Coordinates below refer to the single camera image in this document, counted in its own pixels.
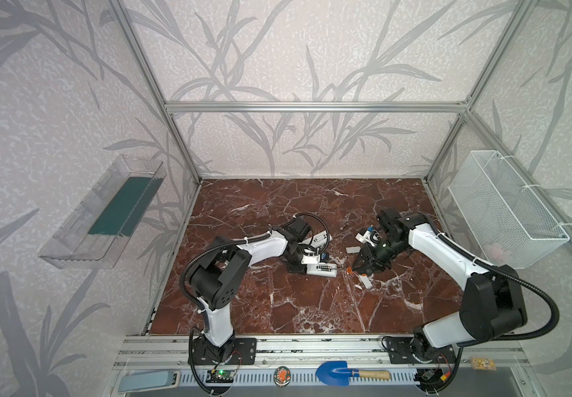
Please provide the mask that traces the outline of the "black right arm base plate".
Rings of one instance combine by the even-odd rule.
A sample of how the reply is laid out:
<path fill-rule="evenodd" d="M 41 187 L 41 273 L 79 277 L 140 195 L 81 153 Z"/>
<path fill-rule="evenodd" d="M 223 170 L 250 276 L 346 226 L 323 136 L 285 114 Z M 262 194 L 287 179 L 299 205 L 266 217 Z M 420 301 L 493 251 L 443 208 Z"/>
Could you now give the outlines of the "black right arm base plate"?
<path fill-rule="evenodd" d="M 383 336 L 381 343 L 392 364 L 453 365 L 456 362 L 456 351 L 452 346 L 436 348 L 416 337 Z"/>

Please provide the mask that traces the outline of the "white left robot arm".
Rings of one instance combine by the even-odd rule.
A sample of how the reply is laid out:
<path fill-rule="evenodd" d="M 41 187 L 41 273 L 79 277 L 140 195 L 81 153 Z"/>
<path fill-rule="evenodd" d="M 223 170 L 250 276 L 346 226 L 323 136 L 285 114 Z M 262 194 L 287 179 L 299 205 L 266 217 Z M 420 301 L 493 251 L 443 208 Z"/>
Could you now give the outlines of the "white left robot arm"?
<path fill-rule="evenodd" d="M 293 274 L 337 276 L 337 267 L 327 262 L 331 241 L 329 227 L 313 213 L 297 213 L 256 236 L 216 237 L 180 276 L 181 291 L 203 318 L 201 342 L 216 351 L 231 347 L 235 341 L 231 301 L 248 269 L 261 261 L 278 258 Z"/>

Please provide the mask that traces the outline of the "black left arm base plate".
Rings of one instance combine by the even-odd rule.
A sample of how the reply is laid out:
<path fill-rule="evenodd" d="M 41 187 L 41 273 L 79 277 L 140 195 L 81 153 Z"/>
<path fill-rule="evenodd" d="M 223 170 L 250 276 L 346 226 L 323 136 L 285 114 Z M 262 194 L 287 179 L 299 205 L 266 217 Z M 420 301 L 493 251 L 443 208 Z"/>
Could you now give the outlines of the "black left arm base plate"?
<path fill-rule="evenodd" d="M 256 360 L 257 339 L 246 337 L 232 337 L 221 347 L 216 347 L 200 336 L 193 339 L 190 344 L 189 364 L 206 365 L 254 365 Z"/>

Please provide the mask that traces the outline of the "white remote with coloured buttons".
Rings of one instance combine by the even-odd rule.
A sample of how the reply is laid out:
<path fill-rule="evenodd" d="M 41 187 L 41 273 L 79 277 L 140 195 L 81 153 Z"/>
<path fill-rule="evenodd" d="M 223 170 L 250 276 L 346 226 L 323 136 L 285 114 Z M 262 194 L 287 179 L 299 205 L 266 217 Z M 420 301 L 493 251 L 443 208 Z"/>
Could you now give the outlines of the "white remote with coloured buttons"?
<path fill-rule="evenodd" d="M 304 271 L 306 275 L 309 276 L 322 276 L 329 278 L 337 277 L 337 265 L 336 264 L 306 264 L 304 266 Z"/>

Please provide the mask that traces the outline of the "white remote control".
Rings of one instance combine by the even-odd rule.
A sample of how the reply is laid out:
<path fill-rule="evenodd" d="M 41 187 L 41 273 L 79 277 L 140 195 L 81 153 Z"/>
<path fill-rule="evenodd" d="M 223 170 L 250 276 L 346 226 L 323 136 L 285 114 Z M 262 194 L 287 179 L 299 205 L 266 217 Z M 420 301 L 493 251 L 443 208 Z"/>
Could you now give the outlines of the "white remote control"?
<path fill-rule="evenodd" d="M 327 232 L 320 232 L 310 238 L 308 244 L 314 248 L 323 248 L 327 243 L 332 241 L 332 236 Z"/>

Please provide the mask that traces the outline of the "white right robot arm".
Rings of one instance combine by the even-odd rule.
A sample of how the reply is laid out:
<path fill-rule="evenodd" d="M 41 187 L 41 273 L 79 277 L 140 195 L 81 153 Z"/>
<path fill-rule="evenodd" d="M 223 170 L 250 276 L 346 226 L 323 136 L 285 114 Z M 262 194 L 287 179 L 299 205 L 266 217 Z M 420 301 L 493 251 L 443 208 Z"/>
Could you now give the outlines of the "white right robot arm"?
<path fill-rule="evenodd" d="M 351 272 L 373 276 L 390 268 L 406 251 L 418 251 L 445 271 L 463 292 L 458 311 L 417 327 L 411 349 L 415 355 L 451 347 L 470 347 L 494 340 L 536 339 L 553 331 L 560 321 L 557 303 L 545 291 L 519 277 L 511 266 L 496 266 L 467 251 L 438 230 L 426 214 L 403 216 L 386 208 L 376 217 L 378 227 L 356 235 L 361 244 Z M 527 324 L 523 292 L 541 298 L 550 310 L 542 327 L 520 333 Z"/>

